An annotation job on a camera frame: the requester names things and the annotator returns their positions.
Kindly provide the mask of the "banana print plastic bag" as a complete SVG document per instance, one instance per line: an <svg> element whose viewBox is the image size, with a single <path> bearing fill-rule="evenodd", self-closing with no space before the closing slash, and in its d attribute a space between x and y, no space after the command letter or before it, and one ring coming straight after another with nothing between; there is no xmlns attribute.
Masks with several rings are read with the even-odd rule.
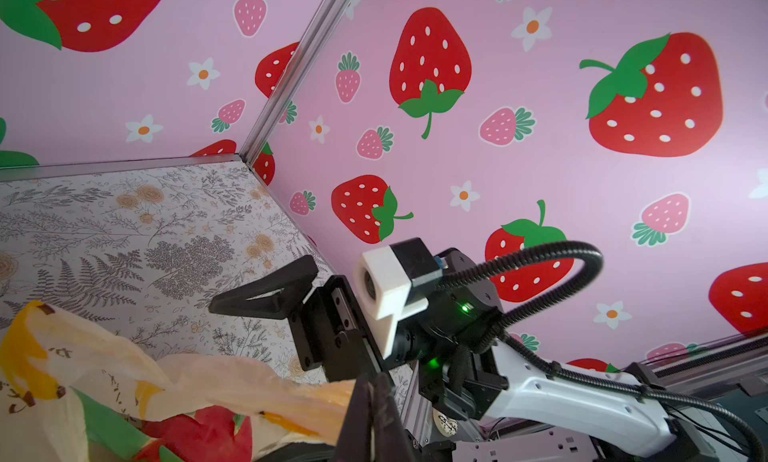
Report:
<svg viewBox="0 0 768 462"><path fill-rule="evenodd" d="M351 382L301 384L251 358L136 344L62 309L28 303L1 334L5 461L134 461L144 422L211 406L250 418L256 461L293 442L334 445Z"/></svg>

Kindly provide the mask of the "pink fake dragon fruit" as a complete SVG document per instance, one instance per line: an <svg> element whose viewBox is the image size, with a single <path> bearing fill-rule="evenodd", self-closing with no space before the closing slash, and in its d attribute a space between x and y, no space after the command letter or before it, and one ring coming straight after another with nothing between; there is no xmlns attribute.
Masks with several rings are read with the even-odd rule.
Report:
<svg viewBox="0 0 768 462"><path fill-rule="evenodd" d="M151 441L134 461L161 461L168 450L181 461L244 461L253 458L249 417L219 406L181 414L158 422L144 422L141 431Z"/></svg>

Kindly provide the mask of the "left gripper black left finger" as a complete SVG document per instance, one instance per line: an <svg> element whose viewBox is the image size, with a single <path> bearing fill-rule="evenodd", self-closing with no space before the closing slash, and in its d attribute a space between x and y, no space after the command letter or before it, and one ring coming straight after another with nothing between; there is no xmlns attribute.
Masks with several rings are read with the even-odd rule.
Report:
<svg viewBox="0 0 768 462"><path fill-rule="evenodd" d="M362 375L355 382L332 460L371 462L373 434L373 386Z"/></svg>

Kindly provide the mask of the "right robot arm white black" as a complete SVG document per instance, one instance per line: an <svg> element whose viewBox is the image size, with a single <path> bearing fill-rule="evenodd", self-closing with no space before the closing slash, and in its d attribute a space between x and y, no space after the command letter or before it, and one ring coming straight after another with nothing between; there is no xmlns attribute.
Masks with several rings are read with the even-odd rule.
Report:
<svg viewBox="0 0 768 462"><path fill-rule="evenodd" d="M576 259L564 285L503 312L492 278ZM593 375L535 355L508 328L572 297L600 273L603 258L582 242L546 243L475 264L455 249L432 254L418 238L365 252L352 278L314 287L309 256L216 295L209 311L287 320L306 370L330 381L418 366L418 390L460 421L531 420L603 443L608 461L713 461L700 428L669 413L689 398L639 369Z"/></svg>

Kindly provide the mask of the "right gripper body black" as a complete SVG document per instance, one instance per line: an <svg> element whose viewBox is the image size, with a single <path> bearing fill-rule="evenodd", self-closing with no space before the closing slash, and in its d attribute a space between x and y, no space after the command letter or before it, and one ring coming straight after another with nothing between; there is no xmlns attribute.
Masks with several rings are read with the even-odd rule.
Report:
<svg viewBox="0 0 768 462"><path fill-rule="evenodd" d="M329 382L374 377L396 368L382 357L357 298L344 276L313 288L288 315L301 368L321 369Z"/></svg>

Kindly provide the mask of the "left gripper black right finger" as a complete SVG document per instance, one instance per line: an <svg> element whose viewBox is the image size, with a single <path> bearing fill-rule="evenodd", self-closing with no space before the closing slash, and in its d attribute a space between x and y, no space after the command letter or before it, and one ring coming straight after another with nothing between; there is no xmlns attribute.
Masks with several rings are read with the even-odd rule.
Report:
<svg viewBox="0 0 768 462"><path fill-rule="evenodd" d="M416 462L413 444L403 428L393 386L385 373L373 379L373 452L376 462Z"/></svg>

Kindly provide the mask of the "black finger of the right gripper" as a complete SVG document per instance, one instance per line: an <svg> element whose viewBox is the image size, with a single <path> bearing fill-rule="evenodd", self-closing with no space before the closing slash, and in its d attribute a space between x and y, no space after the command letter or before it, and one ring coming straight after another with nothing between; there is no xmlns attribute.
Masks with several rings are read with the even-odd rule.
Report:
<svg viewBox="0 0 768 462"><path fill-rule="evenodd" d="M223 316L284 320L303 304L318 273L315 259L302 256L261 279L216 295L208 311Z"/></svg>

